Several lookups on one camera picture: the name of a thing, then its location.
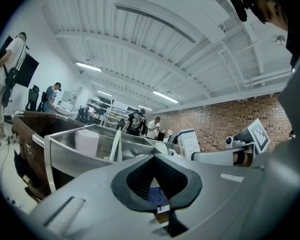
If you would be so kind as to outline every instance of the floor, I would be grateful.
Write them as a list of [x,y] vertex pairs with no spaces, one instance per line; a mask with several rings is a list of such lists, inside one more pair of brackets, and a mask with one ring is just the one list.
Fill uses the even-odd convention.
[[[5,123],[5,134],[9,132],[11,135],[11,125]],[[8,146],[7,141],[2,141],[3,149],[0,150],[0,189],[3,197],[10,201],[14,200],[15,205],[18,206],[25,213],[30,213],[37,203],[26,193],[27,186],[17,174],[14,162],[14,151],[19,153],[19,144],[11,141]]]

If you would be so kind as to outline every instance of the white cup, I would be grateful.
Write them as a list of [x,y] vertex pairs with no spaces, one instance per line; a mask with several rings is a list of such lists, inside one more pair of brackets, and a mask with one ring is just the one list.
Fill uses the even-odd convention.
[[99,134],[90,130],[78,130],[74,136],[75,150],[89,157],[97,155]]

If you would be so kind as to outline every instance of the cable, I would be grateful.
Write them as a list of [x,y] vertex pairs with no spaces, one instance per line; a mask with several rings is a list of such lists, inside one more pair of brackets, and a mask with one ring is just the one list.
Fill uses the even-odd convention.
[[[12,98],[13,93],[14,93],[14,88],[12,89],[12,92],[11,92],[11,98]],[[10,112],[10,102],[8,103],[8,107],[7,108],[8,108],[8,115],[9,115],[9,112]],[[6,162],[7,158],[8,158],[9,151],[10,151],[9,125],[8,125],[7,122],[6,122],[6,124],[7,124],[7,135],[6,136],[7,136],[7,142],[8,142],[8,150],[7,150],[7,153],[5,155],[5,158],[3,160],[3,163],[2,163],[2,166],[1,166],[1,169],[0,169],[0,191],[1,192],[2,192],[2,172],[4,170],[4,165],[5,165],[5,162]]]

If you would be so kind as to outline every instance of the screen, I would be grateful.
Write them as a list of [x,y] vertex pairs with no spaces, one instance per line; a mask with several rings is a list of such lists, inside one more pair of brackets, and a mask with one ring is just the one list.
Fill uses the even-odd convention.
[[[13,38],[11,36],[8,36],[8,38],[3,43],[0,49],[0,59],[6,54],[6,48],[12,42],[12,40]],[[31,78],[34,75],[38,65],[39,62],[37,62],[26,52],[24,61],[19,69],[19,74],[18,78],[16,79],[16,83],[24,87],[29,87]]]

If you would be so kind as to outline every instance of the office chair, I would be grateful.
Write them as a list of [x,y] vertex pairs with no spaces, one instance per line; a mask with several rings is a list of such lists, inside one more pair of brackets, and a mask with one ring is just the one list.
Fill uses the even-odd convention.
[[28,103],[25,106],[26,111],[36,111],[38,97],[39,97],[39,87],[33,85],[32,89],[29,90]]

